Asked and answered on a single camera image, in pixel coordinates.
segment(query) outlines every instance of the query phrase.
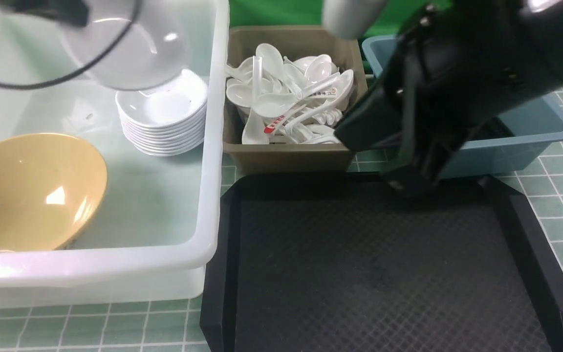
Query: translucent plastic tub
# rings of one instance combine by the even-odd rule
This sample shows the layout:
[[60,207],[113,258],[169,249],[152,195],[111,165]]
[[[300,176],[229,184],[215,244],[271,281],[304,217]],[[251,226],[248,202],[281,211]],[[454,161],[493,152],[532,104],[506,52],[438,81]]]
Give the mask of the translucent plastic tub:
[[[362,43],[375,76],[382,73],[396,45],[393,36],[372,37]],[[498,120],[511,136],[466,143],[443,171],[443,178],[522,170],[550,143],[563,141],[563,109],[550,95],[501,114]]]
[[[68,250],[0,253],[0,308],[192,298],[217,246],[227,0],[165,0],[188,35],[190,69],[209,80],[205,142],[172,158],[123,136],[115,91],[81,78],[38,91],[0,89],[0,140],[58,132],[108,164],[97,218]],[[0,13],[0,80],[34,83],[75,69],[54,23]]]

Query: spoon handle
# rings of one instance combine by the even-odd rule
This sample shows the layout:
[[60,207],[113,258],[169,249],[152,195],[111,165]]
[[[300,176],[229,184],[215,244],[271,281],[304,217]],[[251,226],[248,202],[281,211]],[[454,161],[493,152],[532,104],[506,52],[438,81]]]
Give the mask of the spoon handle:
[[318,93],[319,91],[322,91],[323,89],[325,89],[326,87],[331,86],[334,82],[336,82],[336,80],[338,79],[338,77],[340,76],[340,73],[334,73],[331,76],[325,78],[324,80],[320,81],[320,82],[316,82],[312,85],[309,85],[307,87],[305,87],[302,91],[301,94],[302,96],[310,96],[314,93]]
[[255,100],[262,94],[262,57],[253,56],[253,79],[251,81],[252,93],[251,101]]
[[295,109],[292,109],[289,112],[283,114],[282,116],[279,116],[278,118],[273,120],[273,122],[269,123],[268,126],[264,127],[264,133],[266,134],[274,133],[275,131],[277,131],[277,129],[279,129],[280,126],[283,125],[284,122],[286,122],[286,120],[288,120],[288,118],[300,112],[306,106],[307,104],[297,106]]

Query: white plastic spoon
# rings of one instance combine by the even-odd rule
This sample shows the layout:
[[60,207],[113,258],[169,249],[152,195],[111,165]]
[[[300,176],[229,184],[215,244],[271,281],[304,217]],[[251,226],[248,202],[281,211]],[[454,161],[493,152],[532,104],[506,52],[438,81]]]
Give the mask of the white plastic spoon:
[[308,82],[316,83],[324,80],[331,75],[331,63],[322,62],[317,65],[310,65],[305,72]]
[[239,67],[234,68],[230,65],[225,65],[225,73],[241,82],[246,82],[251,78],[253,71],[253,56],[246,58]]
[[[261,93],[260,85],[262,83],[262,58],[256,56],[253,58],[253,81],[252,81],[252,100],[256,100]],[[244,125],[243,144],[269,144],[270,140],[264,133],[264,121],[259,114],[251,109],[249,117]]]
[[331,127],[323,126],[323,125],[307,125],[306,126],[310,131],[318,134],[333,134],[334,129]]
[[279,127],[282,126],[284,124],[284,122],[286,122],[286,120],[291,118],[294,114],[303,110],[304,107],[306,107],[306,104],[297,105],[296,107],[294,107],[293,109],[291,109],[287,113],[282,114],[282,116],[279,116],[278,118],[273,120],[273,122],[269,123],[266,127],[264,127],[264,133],[266,133],[266,134],[275,133],[275,131],[277,131],[277,129],[279,129]]
[[233,85],[241,85],[243,84],[241,81],[237,80],[236,78],[230,78],[227,80],[227,87],[231,87]]
[[324,144],[324,143],[342,143],[342,142],[340,142],[340,140],[335,138],[333,134],[325,134],[316,138],[311,138],[305,142],[302,142],[301,144]]
[[[340,77],[342,76],[344,77],[344,80],[347,81],[349,80],[349,77],[351,77],[351,82],[353,82],[353,71],[351,71],[350,69],[344,71],[342,74],[339,73],[334,73],[333,75],[331,75],[331,77],[336,76],[337,77],[337,81],[340,80]],[[346,97],[348,96],[349,92],[344,92],[344,89],[342,92],[340,92],[340,94],[337,94],[337,96],[333,99],[328,99],[326,100],[326,102],[324,102],[321,106],[316,107],[315,109],[309,111],[306,114],[303,114],[302,116],[298,116],[297,118],[295,118],[294,120],[292,120],[291,122],[288,122],[288,125],[286,125],[287,129],[292,129],[297,123],[301,123],[304,120],[306,120],[307,118],[310,118],[312,116],[315,116],[316,114],[320,114],[324,111],[327,110],[331,110],[334,109],[338,104],[340,104],[340,102],[342,102],[344,99],[346,99]],[[318,120],[319,123],[321,122],[326,122],[326,120]]]
[[300,58],[299,60],[295,60],[294,64],[297,65],[297,67],[299,67],[299,69],[305,73],[310,64],[313,63],[316,58],[317,56],[306,56],[304,58]]
[[340,79],[333,83],[339,98],[336,108],[345,111],[349,106],[349,96],[353,89],[353,69],[347,69],[340,74]]
[[316,65],[320,65],[322,63],[331,63],[331,56],[329,56],[328,54],[322,54],[317,56],[316,58],[314,58],[314,60],[312,60],[312,62],[310,62],[310,64],[305,68],[305,71],[307,72],[311,66],[316,66]]
[[283,71],[291,81],[295,82],[299,88],[303,89],[307,87],[310,83],[308,79],[303,75],[303,73],[295,66],[291,64],[284,64]]
[[284,83],[292,93],[297,96],[300,94],[301,87],[297,86],[296,83],[288,80],[286,74],[283,70],[283,58],[279,50],[271,44],[263,43],[255,48],[256,56],[261,56],[263,60],[263,67],[266,72],[270,73],[271,76],[277,78],[282,83]]
[[[310,96],[314,93],[322,91],[327,87],[330,87],[340,76],[339,73],[335,73],[321,82],[317,82],[313,85],[307,86],[301,90],[301,96]],[[256,110],[258,114],[264,117],[278,117],[282,114],[288,112],[295,104],[297,104],[301,98],[297,98],[295,94],[262,94],[256,102],[253,103],[252,108]]]
[[237,107],[250,109],[252,100],[252,88],[248,85],[228,86],[225,90],[227,98]]

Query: tan bowl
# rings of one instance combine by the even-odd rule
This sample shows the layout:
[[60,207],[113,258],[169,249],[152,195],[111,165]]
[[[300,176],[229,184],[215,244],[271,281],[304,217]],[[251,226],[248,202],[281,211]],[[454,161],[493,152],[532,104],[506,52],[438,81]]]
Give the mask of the tan bowl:
[[0,142],[0,252],[60,249],[92,219],[108,169],[90,143],[64,134]]

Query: green backdrop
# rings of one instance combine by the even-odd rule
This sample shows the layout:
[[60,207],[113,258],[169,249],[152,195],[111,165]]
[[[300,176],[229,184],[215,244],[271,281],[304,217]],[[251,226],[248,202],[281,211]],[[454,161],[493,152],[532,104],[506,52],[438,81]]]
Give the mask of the green backdrop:
[[[395,33],[401,22],[427,0],[391,0],[367,36]],[[449,0],[437,0],[447,6]],[[322,0],[230,0],[232,26],[320,24]]]

